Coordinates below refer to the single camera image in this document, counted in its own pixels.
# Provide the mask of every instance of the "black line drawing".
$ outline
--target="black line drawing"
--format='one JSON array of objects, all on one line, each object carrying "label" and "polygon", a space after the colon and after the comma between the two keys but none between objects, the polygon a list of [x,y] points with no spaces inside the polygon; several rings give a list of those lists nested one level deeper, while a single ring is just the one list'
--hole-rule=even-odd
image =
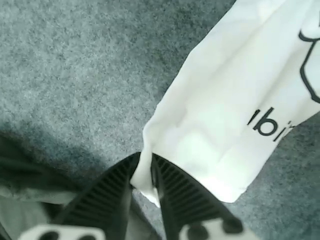
[{"label": "black line drawing", "polygon": [[299,38],[304,42],[312,43],[303,63],[301,65],[300,75],[301,75],[301,78],[302,78],[304,85],[306,86],[306,88],[308,89],[308,91],[311,95],[311,99],[320,104],[320,96],[317,95],[316,91],[312,87],[312,84],[310,83],[310,81],[308,81],[308,78],[306,76],[306,69],[305,69],[306,64],[308,63],[308,60],[310,58],[310,55],[311,55],[313,49],[315,48],[315,45],[317,44],[317,42],[320,41],[320,38],[315,38],[315,39],[308,38],[308,37],[304,36],[301,31],[299,33]]}]

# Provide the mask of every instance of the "ribbed rubber pad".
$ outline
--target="ribbed rubber pad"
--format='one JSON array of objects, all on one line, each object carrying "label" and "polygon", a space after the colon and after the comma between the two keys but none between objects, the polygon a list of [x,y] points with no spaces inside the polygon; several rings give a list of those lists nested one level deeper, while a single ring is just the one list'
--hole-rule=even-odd
[{"label": "ribbed rubber pad", "polygon": [[201,221],[217,218],[222,218],[226,223],[238,224],[236,226],[238,232],[243,230],[241,222],[181,168],[156,154],[152,157],[151,166],[152,180],[158,190],[167,240],[178,240],[184,225],[199,224]]},{"label": "ribbed rubber pad", "polygon": [[118,162],[78,195],[53,224],[100,228],[108,240],[125,238],[132,198],[130,179],[140,152]]}]

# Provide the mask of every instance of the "gray carpet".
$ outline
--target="gray carpet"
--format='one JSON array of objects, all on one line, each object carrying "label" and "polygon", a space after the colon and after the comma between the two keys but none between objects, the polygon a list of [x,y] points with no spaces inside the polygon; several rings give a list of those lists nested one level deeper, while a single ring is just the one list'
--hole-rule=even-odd
[{"label": "gray carpet", "polygon": [[[142,149],[188,52],[232,2],[0,0],[0,133],[85,185]],[[319,146],[318,114],[227,206],[264,240],[319,239]],[[135,196],[164,235],[160,210]]]}]

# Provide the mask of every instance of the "white plastic bag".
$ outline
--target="white plastic bag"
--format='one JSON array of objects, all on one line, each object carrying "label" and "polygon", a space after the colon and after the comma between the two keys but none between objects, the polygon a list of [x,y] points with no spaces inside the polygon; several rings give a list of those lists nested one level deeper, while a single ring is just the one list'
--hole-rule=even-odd
[{"label": "white plastic bag", "polygon": [[159,205],[155,153],[232,203],[279,141],[318,111],[320,0],[237,0],[146,124],[131,184]]}]

